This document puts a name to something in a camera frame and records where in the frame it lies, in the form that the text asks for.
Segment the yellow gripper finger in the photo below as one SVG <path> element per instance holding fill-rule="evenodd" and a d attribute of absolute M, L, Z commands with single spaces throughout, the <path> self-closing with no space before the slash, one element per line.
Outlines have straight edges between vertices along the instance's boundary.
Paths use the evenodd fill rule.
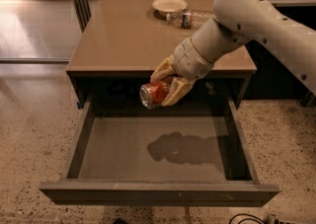
<path fill-rule="evenodd" d="M 165 58 L 150 76 L 150 82 L 163 81 L 170 83 L 172 79 L 177 75 L 177 72 L 173 67 L 173 61 L 173 55 Z"/>
<path fill-rule="evenodd" d="M 177 103 L 194 86 L 193 81 L 189 81 L 182 77 L 169 77 L 167 78 L 167 83 L 170 87 L 168 95 L 161 103 L 163 107 L 169 107 Z"/>

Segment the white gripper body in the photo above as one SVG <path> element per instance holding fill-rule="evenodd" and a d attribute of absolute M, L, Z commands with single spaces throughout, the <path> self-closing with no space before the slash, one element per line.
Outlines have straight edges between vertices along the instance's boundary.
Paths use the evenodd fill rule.
<path fill-rule="evenodd" d="M 187 79 L 204 78 L 213 67 L 214 48 L 210 42 L 195 42 L 192 38 L 185 38 L 173 54 L 172 66 L 176 73 Z"/>

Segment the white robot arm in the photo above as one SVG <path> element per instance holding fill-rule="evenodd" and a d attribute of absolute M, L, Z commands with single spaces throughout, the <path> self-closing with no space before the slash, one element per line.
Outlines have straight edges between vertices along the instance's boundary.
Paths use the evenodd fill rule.
<path fill-rule="evenodd" d="M 263 45 L 316 94 L 316 31 L 283 15 L 268 0 L 213 0 L 213 16 L 151 75 L 152 82 L 173 78 L 162 105 L 177 103 L 217 60 L 250 40 Z"/>

